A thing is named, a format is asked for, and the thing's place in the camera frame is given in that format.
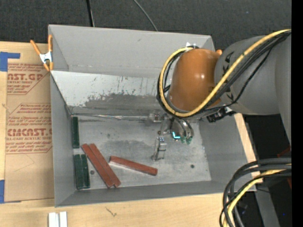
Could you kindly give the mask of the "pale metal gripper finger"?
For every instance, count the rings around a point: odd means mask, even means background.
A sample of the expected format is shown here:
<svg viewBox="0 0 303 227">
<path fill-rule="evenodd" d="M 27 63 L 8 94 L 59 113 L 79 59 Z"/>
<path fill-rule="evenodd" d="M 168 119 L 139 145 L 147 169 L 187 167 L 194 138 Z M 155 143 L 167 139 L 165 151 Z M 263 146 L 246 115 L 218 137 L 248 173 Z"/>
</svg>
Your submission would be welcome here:
<svg viewBox="0 0 303 227">
<path fill-rule="evenodd" d="M 149 123 L 158 123 L 160 125 L 159 130 L 157 131 L 157 134 L 163 133 L 164 120 L 165 120 L 165 114 L 150 113 L 148 116 Z"/>
<path fill-rule="evenodd" d="M 156 139 L 154 153 L 151 156 L 152 161 L 159 161 L 165 158 L 167 143 L 164 137 L 158 137 Z"/>
</svg>

